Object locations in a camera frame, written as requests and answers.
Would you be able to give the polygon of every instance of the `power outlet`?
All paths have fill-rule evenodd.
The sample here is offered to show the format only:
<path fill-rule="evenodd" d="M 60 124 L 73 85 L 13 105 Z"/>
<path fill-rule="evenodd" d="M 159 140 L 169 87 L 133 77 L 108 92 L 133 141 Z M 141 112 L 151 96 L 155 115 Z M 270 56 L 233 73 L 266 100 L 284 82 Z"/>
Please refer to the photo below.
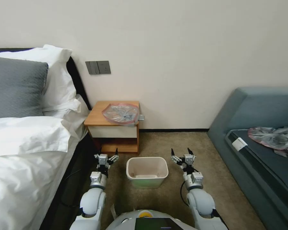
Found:
<path fill-rule="evenodd" d="M 100 74 L 110 74 L 110 64 L 109 61 L 97 61 L 98 69 Z"/>

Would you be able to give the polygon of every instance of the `trash bag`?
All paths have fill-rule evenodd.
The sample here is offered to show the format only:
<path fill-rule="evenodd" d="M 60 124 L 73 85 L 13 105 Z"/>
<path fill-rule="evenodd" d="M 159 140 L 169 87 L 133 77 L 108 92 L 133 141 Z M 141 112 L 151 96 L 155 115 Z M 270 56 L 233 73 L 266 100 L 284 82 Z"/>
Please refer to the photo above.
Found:
<path fill-rule="evenodd" d="M 103 111 L 107 121 L 122 126 L 135 126 L 139 120 L 139 108 L 128 103 L 109 104 Z"/>

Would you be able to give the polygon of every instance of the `trash can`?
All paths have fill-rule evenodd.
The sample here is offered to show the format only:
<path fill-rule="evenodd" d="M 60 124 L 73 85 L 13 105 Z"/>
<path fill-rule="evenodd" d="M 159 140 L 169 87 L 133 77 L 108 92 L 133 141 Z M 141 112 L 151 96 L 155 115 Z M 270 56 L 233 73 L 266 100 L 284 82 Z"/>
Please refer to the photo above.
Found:
<path fill-rule="evenodd" d="M 169 170 L 161 157 L 133 157 L 127 161 L 126 174 L 136 188 L 158 188 Z"/>

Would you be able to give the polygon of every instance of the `plastic bag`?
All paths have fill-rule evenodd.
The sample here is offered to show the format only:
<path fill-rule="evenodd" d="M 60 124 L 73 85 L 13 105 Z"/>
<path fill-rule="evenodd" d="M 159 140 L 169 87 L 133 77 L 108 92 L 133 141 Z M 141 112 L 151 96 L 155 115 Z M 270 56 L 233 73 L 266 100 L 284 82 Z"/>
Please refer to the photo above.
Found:
<path fill-rule="evenodd" d="M 139 108 L 127 103 L 109 104 L 103 111 L 103 116 L 111 123 L 122 126 L 135 126 L 139 120 Z"/>
<path fill-rule="evenodd" d="M 288 127 L 256 127 L 250 128 L 247 133 L 252 140 L 274 149 L 278 155 L 288 157 Z"/>

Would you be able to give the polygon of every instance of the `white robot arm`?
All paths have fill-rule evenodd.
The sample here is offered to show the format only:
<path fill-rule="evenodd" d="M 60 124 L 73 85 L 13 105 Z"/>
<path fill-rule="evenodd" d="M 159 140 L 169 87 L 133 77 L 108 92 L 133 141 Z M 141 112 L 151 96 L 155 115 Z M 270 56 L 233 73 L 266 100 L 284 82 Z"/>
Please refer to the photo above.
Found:
<path fill-rule="evenodd" d="M 188 148 L 189 154 L 177 157 L 172 149 L 172 160 L 183 170 L 187 194 L 187 203 L 192 211 L 195 228 L 198 230 L 228 230 L 225 223 L 218 215 L 212 196 L 203 190 L 203 175 L 193 168 L 195 155 Z"/>
<path fill-rule="evenodd" d="M 70 227 L 70 230 L 100 230 L 100 219 L 106 200 L 106 182 L 108 169 L 118 160 L 117 149 L 115 155 L 108 159 L 107 154 L 96 154 L 98 158 L 97 172 L 91 173 L 90 189 L 83 194 L 80 201 L 80 213 Z"/>

